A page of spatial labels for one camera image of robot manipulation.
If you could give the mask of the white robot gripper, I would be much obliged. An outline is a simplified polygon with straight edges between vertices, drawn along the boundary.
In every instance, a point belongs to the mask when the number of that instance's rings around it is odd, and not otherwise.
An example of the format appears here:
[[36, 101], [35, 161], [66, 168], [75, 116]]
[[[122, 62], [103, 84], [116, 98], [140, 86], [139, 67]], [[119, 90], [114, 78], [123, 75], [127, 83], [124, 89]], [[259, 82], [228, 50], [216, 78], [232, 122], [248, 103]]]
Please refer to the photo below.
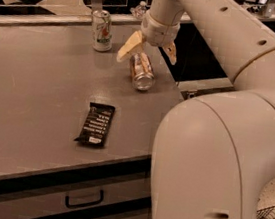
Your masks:
[[142, 52], [144, 42], [147, 40], [152, 46], [163, 47], [163, 51], [169, 57], [169, 61], [172, 65], [175, 65], [177, 49], [174, 40], [180, 28], [181, 16], [181, 13], [164, 16], [162, 22], [159, 22], [150, 11], [147, 11], [142, 20], [141, 30], [132, 33], [130, 38], [119, 49], [116, 56], [117, 61], [119, 63], [123, 62], [134, 54]]

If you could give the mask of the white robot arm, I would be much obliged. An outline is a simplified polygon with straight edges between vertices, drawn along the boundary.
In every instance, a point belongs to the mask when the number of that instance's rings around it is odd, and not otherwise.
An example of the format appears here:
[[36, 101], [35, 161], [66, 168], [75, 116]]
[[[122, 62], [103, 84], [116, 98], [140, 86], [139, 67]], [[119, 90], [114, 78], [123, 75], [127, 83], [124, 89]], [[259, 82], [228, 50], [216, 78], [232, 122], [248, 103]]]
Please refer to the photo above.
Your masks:
[[171, 43], [188, 14], [234, 84], [169, 111], [152, 149], [152, 219], [256, 219], [259, 194], [275, 178], [275, 33], [234, 0], [153, 0], [141, 44]]

